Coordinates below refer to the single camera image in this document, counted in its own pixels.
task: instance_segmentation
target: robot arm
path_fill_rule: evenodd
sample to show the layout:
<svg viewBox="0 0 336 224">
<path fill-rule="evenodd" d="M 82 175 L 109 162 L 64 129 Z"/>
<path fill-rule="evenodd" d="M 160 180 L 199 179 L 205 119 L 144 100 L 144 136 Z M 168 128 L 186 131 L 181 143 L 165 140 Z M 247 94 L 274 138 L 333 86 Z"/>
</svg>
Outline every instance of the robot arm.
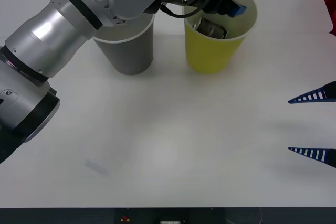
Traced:
<svg viewBox="0 0 336 224">
<path fill-rule="evenodd" d="M 205 12 L 231 17 L 239 10 L 233 0 L 50 0 L 21 25 L 0 48 L 0 163 L 59 108 L 48 78 L 102 26 L 131 26 L 142 13 L 156 13 L 162 3 L 204 6 Z"/>
</svg>

